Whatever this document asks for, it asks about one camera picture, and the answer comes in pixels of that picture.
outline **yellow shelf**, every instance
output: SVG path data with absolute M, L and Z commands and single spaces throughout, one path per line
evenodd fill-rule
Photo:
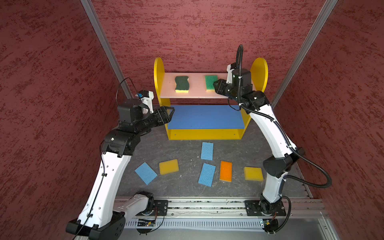
M 264 91 L 268 79 L 268 65 L 264 58 L 257 58 L 251 67 L 254 90 Z M 154 65 L 154 81 L 160 106 L 170 106 L 170 98 L 227 98 L 216 93 L 205 92 L 205 75 L 218 75 L 226 79 L 226 73 L 166 73 L 161 58 L 156 58 Z M 175 76 L 189 76 L 189 93 L 176 93 Z M 251 117 L 242 109 L 241 115 L 244 129 L 168 129 L 165 125 L 169 140 L 240 140 Z

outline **blue shelf board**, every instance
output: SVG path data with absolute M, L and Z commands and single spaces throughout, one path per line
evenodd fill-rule
M 172 105 L 168 129 L 244 129 L 241 112 L 228 105 Z

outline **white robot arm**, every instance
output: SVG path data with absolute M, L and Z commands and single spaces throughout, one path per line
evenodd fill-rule
M 151 193 L 140 192 L 113 211 L 113 203 L 121 181 L 140 136 L 153 127 L 172 119 L 174 108 L 162 106 L 153 110 L 153 92 L 140 91 L 139 99 L 128 99 L 118 106 L 119 125 L 104 139 L 100 168 L 91 194 L 77 219 L 68 222 L 66 231 L 90 240 L 114 240 L 121 235 L 125 220 L 154 210 Z
M 242 57 L 243 46 L 240 45 L 236 54 L 236 62 L 227 67 L 227 79 L 219 79 L 214 82 L 214 87 L 217 94 L 227 96 L 229 99 L 237 101 L 240 107 L 239 110 L 241 108 L 244 109 L 257 123 L 271 147 L 273 156 L 263 162 L 267 177 L 264 191 L 260 196 L 258 211 L 263 215 L 271 215 L 277 211 L 276 208 L 281 203 L 281 198 L 288 200 L 289 209 L 285 221 L 275 230 L 265 229 L 268 233 L 275 233 L 285 225 L 290 215 L 290 200 L 288 197 L 282 195 L 284 182 L 287 178 L 319 188 L 330 187 L 332 179 L 324 169 L 303 157 L 304 150 L 297 148 L 289 139 L 277 121 L 264 93 L 252 90 L 251 72 L 247 69 L 242 69 Z M 305 160 L 321 171 L 327 178 L 327 182 L 325 184 L 314 184 L 288 175 L 292 164 L 298 159 Z

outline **yellow sponge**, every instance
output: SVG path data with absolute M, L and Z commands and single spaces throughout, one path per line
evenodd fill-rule
M 262 169 L 259 167 L 244 167 L 245 180 L 263 181 Z
M 160 174 L 165 175 L 172 172 L 177 172 L 179 170 L 179 164 L 177 159 L 165 161 L 159 163 Z
M 220 180 L 232 182 L 232 163 L 221 161 L 220 165 Z

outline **mounting plate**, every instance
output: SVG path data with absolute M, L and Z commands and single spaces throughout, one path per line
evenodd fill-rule
M 261 211 L 258 210 L 259 200 L 245 200 L 245 209 L 247 211 L 247 216 L 263 216 L 266 217 Z M 280 203 L 276 207 L 276 216 L 286 216 L 283 203 Z
M 164 214 L 161 212 L 161 211 L 158 211 L 157 212 L 157 215 L 158 216 L 166 216 L 167 215 L 167 211 L 168 211 L 168 200 L 154 200 L 154 206 L 157 207 L 157 209 L 160 209 L 164 212 Z M 136 216 L 144 216 L 144 217 L 147 217 L 147 216 L 154 216 L 155 215 L 155 211 L 152 211 L 150 214 L 148 215 L 144 215 L 142 212 L 138 213 Z

